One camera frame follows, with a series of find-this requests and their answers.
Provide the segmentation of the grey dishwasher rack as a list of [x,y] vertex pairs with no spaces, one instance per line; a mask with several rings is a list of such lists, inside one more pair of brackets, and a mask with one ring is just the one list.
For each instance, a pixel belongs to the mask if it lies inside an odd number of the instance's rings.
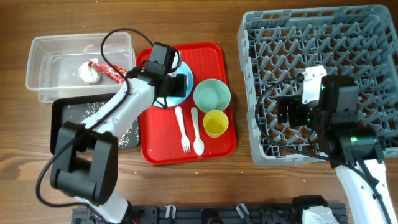
[[375,130],[387,158],[397,156],[397,25],[386,6],[251,11],[237,40],[255,164],[318,160],[315,133],[277,120],[277,99],[303,92],[288,79],[315,65],[354,78],[359,123]]

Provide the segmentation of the black food waste tray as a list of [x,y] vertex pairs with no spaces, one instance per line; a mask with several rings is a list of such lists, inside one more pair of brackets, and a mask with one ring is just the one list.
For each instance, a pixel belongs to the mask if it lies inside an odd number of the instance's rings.
[[[81,123],[99,111],[113,96],[114,93],[108,93],[55,100],[52,104],[50,152],[54,154],[58,131],[65,122]],[[119,148],[130,149],[139,144],[139,121],[135,119],[119,140]]]

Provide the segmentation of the mint green bowl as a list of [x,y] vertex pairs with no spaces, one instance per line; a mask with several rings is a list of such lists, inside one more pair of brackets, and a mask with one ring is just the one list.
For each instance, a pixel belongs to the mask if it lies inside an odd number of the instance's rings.
[[231,92],[224,82],[206,79],[194,89],[193,100],[199,110],[207,113],[211,110],[225,110],[231,101]]

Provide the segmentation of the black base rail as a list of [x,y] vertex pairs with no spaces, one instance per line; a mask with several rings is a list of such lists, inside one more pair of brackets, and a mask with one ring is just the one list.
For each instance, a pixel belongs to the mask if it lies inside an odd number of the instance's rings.
[[[290,218],[292,205],[288,203],[268,204],[263,206],[245,205],[252,223],[298,223]],[[338,223],[349,223],[345,204],[329,204]],[[132,209],[134,221],[137,223],[208,223],[205,218],[211,215],[223,223],[245,223],[235,207],[177,207],[174,220],[166,218],[166,207],[135,206]],[[71,223],[105,223],[100,221],[87,208],[74,209]]]

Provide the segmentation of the red serving tray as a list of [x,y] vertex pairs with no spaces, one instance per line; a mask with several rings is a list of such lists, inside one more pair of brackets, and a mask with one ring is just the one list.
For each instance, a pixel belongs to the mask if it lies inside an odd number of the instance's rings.
[[214,42],[178,45],[187,95],[154,103],[139,117],[141,152],[153,165],[230,155],[237,138],[222,49]]

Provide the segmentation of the white plastic spoon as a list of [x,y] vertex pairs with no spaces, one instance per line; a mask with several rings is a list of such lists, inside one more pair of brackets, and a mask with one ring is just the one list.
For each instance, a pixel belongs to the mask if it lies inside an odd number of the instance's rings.
[[199,119],[198,119],[198,110],[196,107],[191,109],[191,116],[193,122],[193,128],[195,132],[195,140],[193,142],[193,148],[195,153],[198,156],[202,156],[205,150],[204,142],[200,138],[200,129],[199,129]]

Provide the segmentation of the light blue plate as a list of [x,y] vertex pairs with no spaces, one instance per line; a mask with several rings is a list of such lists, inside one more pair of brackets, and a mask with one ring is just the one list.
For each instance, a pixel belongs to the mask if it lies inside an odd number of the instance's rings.
[[177,69],[177,78],[182,78],[182,76],[185,77],[185,96],[168,96],[166,97],[166,101],[164,101],[164,98],[158,97],[158,99],[153,104],[154,106],[161,108],[162,105],[166,103],[167,107],[171,108],[181,104],[188,98],[193,89],[194,78],[190,67],[185,62],[182,62],[181,66]]

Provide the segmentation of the white napkin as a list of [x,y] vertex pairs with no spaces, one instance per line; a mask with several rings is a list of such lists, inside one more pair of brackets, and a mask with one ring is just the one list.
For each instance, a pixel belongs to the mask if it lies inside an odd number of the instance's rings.
[[98,74],[97,70],[92,67],[92,63],[98,63],[98,59],[94,58],[83,63],[78,69],[79,77],[87,84],[94,84],[99,82],[101,79],[100,75]]

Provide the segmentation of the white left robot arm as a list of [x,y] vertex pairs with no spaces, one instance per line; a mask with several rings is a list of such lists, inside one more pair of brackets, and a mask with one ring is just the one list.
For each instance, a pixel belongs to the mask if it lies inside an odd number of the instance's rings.
[[169,73],[155,73],[154,62],[124,76],[121,89],[80,123],[67,121],[57,134],[50,185],[89,208],[105,223],[131,223],[131,203],[115,189],[119,139],[132,122],[159,98],[186,98],[193,75],[184,62]]

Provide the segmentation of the white plastic fork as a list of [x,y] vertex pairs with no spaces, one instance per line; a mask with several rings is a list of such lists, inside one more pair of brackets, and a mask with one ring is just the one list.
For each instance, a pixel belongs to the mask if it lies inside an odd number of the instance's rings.
[[184,124],[184,119],[183,119],[183,112],[181,107],[176,106],[175,107],[175,115],[177,118],[177,122],[180,128],[180,132],[182,135],[181,138],[181,144],[182,144],[182,148],[184,153],[189,153],[190,152],[190,140],[185,132],[185,124]]

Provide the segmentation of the clear plastic waste bin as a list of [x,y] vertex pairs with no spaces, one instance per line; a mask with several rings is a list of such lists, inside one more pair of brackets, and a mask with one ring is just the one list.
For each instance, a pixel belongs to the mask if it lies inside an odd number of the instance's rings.
[[78,69],[91,59],[105,63],[100,46],[105,33],[52,35],[32,41],[26,71],[26,88],[39,101],[52,103],[59,98],[116,93],[120,84],[106,75],[94,84],[84,82]]

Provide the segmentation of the red snack wrapper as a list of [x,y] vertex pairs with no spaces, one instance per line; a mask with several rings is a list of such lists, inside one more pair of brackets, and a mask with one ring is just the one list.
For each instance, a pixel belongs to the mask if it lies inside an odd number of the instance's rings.
[[124,83],[123,76],[125,76],[127,70],[125,70],[122,67],[119,67],[118,65],[110,66],[108,64],[98,63],[94,62],[93,60],[90,60],[88,66],[94,68],[99,73],[105,74],[108,78],[112,79],[117,84]]

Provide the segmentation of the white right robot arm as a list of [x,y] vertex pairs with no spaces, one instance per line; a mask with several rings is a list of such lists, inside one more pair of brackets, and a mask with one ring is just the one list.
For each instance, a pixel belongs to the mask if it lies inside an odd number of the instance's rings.
[[358,87],[351,77],[300,75],[303,93],[279,99],[279,119],[308,126],[336,170],[358,223],[397,223],[376,132],[359,124]]

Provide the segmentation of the rice and food scraps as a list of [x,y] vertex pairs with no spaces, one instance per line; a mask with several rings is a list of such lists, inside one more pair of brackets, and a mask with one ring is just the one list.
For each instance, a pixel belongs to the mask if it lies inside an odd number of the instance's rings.
[[[64,106],[62,108],[61,124],[65,123],[66,121],[81,123],[84,119],[89,118],[90,116],[95,114],[105,104],[106,102],[102,101]],[[136,118],[127,129],[127,131],[123,134],[122,138],[119,140],[119,148],[133,148],[139,145],[139,142],[139,120]]]

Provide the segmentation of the yellow plastic cup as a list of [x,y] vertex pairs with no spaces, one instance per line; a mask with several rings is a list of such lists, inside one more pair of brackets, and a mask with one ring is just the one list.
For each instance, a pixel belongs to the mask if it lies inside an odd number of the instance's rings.
[[203,118],[203,127],[211,138],[221,136],[229,126],[227,115],[220,110],[211,110]]

